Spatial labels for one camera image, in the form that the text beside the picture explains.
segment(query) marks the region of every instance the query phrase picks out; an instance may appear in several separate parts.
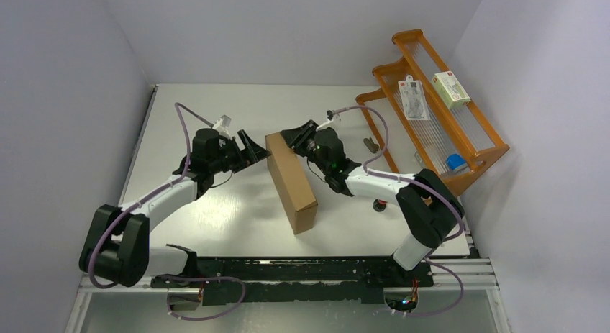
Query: wooden dish rack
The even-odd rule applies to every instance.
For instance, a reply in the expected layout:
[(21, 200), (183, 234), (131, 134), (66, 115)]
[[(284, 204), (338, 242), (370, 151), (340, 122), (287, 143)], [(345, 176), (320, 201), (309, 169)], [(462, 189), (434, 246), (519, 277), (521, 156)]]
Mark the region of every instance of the wooden dish rack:
[[(435, 73), (446, 72), (449, 68), (420, 29), (399, 32), (392, 37), (392, 42), (403, 57), (395, 63), (375, 67), (373, 75), (381, 87), (377, 91), (360, 94), (356, 102), (366, 105), (369, 101), (387, 100), (425, 167), (434, 170), (456, 196), (461, 195), (509, 150), (509, 146), (502, 141), (474, 101), (451, 110), (445, 106), (430, 79)], [(406, 75), (422, 82), (429, 106), (429, 121), (406, 119), (398, 86), (398, 81), (404, 80)], [(363, 109), (362, 112), (371, 132), (383, 147), (385, 142), (371, 115), (368, 110)], [(457, 173), (453, 173), (445, 163), (447, 157), (454, 153), (461, 155), (468, 165)], [(400, 173), (389, 151), (385, 152), (384, 157), (390, 169)]]

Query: blue object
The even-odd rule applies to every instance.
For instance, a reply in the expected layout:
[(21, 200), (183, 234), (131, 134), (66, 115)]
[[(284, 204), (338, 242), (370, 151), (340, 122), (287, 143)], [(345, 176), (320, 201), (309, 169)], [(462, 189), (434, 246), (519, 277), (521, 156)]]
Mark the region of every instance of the blue object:
[(462, 170), (463, 168), (465, 168), (467, 166), (464, 158), (462, 158), (462, 156), (457, 153), (454, 153), (454, 154), (450, 155), (449, 157), (447, 157), (447, 160), (445, 161), (445, 163), (447, 164), (449, 169), (451, 169), (451, 171), (453, 171), (453, 172)]

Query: tabletop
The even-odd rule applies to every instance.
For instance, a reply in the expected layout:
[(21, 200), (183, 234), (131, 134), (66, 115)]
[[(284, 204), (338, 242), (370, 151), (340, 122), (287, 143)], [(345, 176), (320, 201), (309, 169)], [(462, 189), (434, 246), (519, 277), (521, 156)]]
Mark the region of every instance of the tabletop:
[[(217, 84), (163, 84), (149, 108), (143, 133), (122, 196), (128, 202), (163, 184), (178, 168), (186, 152), (174, 103), (180, 102), (210, 121), (223, 114), (232, 118), (233, 135), (244, 129), (259, 145), (265, 136), (301, 126), (313, 119), (324, 122), (326, 110), (355, 105), (360, 93), (376, 90), (367, 86), (270, 86)], [(389, 149), (403, 173), (416, 173), (421, 166), (415, 147), (389, 104), (373, 103), (390, 126)], [(184, 115), (189, 137), (204, 125)], [(371, 158), (363, 139), (372, 136), (358, 110), (341, 114), (337, 133), (347, 156), (356, 162)], [(389, 171), (384, 158), (371, 168)], [(397, 206), (375, 212), (367, 198), (336, 194), (307, 169), (318, 201), (314, 228), (294, 235), (283, 210), (266, 161), (251, 166), (218, 188), (210, 189), (159, 224), (150, 235), (151, 246), (173, 243), (190, 248), (199, 256), (220, 257), (323, 257), (390, 255), (409, 233)], [(221, 183), (228, 174), (219, 174)], [(468, 255), (464, 235), (444, 243), (434, 256)]]

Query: black cable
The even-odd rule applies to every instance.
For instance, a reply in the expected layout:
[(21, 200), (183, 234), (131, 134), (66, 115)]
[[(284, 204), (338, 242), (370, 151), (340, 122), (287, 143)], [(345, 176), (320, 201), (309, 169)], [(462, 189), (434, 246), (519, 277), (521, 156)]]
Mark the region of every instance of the black cable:
[(213, 189), (213, 188), (218, 188), (218, 187), (222, 186), (222, 185), (223, 185), (223, 184), (225, 184), (226, 182), (229, 182), (229, 180), (231, 179), (231, 177), (233, 177), (233, 172), (232, 172), (232, 171), (231, 171), (231, 175), (229, 176), (229, 178), (227, 178), (227, 179), (226, 179), (226, 180), (225, 180), (223, 183), (216, 184), (215, 186), (211, 186), (211, 187), (210, 187), (210, 189)]
[(311, 171), (311, 173), (313, 173), (317, 178), (319, 178), (322, 182), (326, 183), (326, 181), (324, 181), (322, 179), (322, 177), (320, 177), (320, 175), (318, 175), (317, 173), (315, 173), (312, 169), (311, 169), (311, 165), (309, 164), (309, 159), (307, 160), (307, 167), (309, 168), (309, 171)]

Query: white wall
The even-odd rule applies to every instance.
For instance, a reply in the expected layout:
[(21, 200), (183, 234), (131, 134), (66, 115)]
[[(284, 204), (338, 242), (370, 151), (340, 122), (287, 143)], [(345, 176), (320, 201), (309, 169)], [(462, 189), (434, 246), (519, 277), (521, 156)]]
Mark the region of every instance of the white wall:
[(0, 0), (0, 331), (63, 332), (149, 98), (104, 0)]
[(421, 28), (449, 58), (481, 0), (108, 0), (153, 83), (372, 85)]
[(512, 149), (464, 195), (519, 332), (610, 327), (610, 0), (483, 0), (450, 61)]

